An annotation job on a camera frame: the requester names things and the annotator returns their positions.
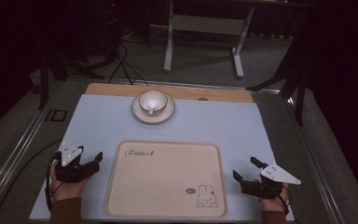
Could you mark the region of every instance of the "bunny illustration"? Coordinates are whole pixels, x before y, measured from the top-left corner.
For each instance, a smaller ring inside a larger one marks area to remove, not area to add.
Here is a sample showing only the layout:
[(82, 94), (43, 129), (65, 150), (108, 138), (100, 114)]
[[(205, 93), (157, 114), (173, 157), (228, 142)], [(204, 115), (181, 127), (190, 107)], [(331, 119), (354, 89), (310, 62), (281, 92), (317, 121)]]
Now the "bunny illustration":
[(211, 185), (199, 186), (199, 202), (197, 207), (217, 207), (216, 196)]

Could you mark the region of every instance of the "teacup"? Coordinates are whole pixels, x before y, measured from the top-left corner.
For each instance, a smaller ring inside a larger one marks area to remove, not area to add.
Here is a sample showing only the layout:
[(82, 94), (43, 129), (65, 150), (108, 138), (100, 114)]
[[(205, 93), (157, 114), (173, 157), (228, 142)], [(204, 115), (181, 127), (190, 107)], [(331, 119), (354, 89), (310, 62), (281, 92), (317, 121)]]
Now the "teacup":
[(139, 105), (150, 116), (160, 112), (167, 103), (168, 98), (162, 91), (146, 91), (139, 97)]

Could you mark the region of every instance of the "human hand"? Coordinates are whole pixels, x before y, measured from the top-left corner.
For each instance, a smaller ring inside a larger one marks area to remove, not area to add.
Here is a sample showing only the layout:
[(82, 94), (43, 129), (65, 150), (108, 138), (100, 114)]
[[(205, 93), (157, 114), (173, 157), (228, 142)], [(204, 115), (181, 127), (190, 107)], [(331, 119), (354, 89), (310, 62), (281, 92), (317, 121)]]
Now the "human hand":
[[(285, 203), (289, 199), (289, 184), (283, 183), (284, 188), (282, 188), (281, 197)], [(276, 197), (275, 199), (262, 199), (259, 198), (258, 201), (261, 203), (261, 209), (263, 211), (274, 211), (274, 212), (285, 212), (286, 204)]]
[(70, 199), (70, 198), (81, 198), (83, 189), (86, 187), (87, 183), (90, 181), (91, 176), (76, 182), (76, 183), (62, 183), (57, 180), (56, 177), (56, 165), (57, 161), (53, 163), (50, 169), (50, 192), (53, 202), (59, 200)]

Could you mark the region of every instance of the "white saucer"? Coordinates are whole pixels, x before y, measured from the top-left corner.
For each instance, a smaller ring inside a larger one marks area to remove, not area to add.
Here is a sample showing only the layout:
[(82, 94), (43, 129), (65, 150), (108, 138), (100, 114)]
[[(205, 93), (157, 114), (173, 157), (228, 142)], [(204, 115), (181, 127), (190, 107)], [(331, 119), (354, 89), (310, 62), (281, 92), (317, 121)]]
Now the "white saucer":
[(147, 124), (159, 124), (168, 118), (170, 118), (175, 111), (175, 101), (173, 98), (164, 92), (164, 94), (168, 98), (168, 103), (161, 111), (161, 113), (148, 115), (147, 111), (144, 111), (141, 106), (139, 105), (139, 97), (141, 97), (142, 94), (139, 94), (133, 99), (132, 101), (132, 113), (135, 115), (135, 117)]

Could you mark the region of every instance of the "beige tray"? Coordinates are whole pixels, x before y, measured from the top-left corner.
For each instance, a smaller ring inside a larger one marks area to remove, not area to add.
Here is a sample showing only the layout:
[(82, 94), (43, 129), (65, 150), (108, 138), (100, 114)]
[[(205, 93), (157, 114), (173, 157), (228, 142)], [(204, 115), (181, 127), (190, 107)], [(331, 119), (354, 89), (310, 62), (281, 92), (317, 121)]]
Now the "beige tray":
[(222, 217), (227, 206), (219, 149), (122, 142), (105, 209), (119, 217)]

